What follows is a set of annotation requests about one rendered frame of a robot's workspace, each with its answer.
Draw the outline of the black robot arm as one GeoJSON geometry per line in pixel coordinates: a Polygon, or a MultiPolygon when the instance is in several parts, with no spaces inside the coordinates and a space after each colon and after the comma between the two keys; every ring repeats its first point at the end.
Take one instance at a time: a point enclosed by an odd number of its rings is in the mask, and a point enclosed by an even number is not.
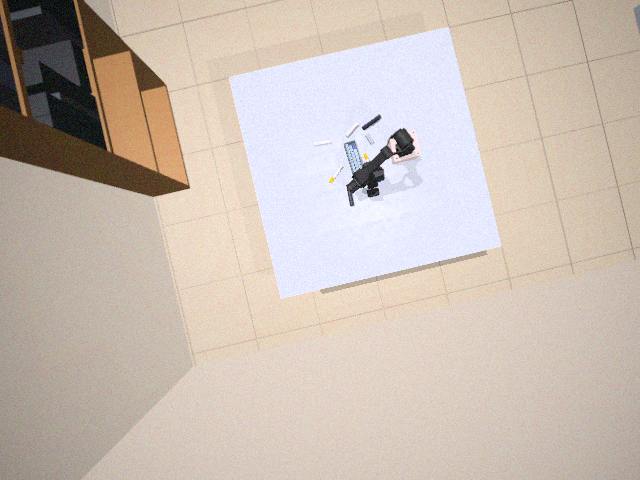
{"type": "Polygon", "coordinates": [[[416,149],[413,142],[413,137],[409,134],[405,127],[398,129],[390,136],[388,143],[380,150],[380,153],[367,166],[358,169],[353,174],[353,180],[346,185],[348,191],[353,194],[359,188],[364,188],[371,181],[372,176],[374,177],[373,182],[383,181],[385,179],[385,172],[380,165],[393,155],[398,154],[398,156],[403,157],[412,154],[416,149]],[[394,138],[397,142],[397,144],[395,145],[396,152],[393,152],[388,146],[391,138],[394,138]]]}

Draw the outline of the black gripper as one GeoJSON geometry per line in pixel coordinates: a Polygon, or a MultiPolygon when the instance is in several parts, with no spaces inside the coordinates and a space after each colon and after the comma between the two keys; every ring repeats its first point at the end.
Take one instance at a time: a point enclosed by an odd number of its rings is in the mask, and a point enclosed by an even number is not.
{"type": "MultiPolygon", "coordinates": [[[[363,163],[363,167],[367,166],[370,162],[371,161],[363,163]]],[[[369,189],[369,190],[367,190],[368,197],[374,197],[374,196],[378,196],[380,194],[379,193],[379,188],[375,188],[375,187],[378,187],[378,181],[373,182],[374,181],[373,178],[374,177],[372,176],[371,181],[367,184],[367,187],[369,189]]]]}

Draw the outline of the grey keyboard with white letter keys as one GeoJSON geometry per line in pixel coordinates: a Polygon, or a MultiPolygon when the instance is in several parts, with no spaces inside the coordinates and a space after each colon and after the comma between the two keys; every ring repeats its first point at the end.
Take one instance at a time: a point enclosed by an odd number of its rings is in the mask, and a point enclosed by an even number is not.
{"type": "Polygon", "coordinates": [[[363,163],[359,154],[356,140],[344,143],[344,148],[347,154],[352,174],[354,174],[358,169],[363,168],[363,163]]]}

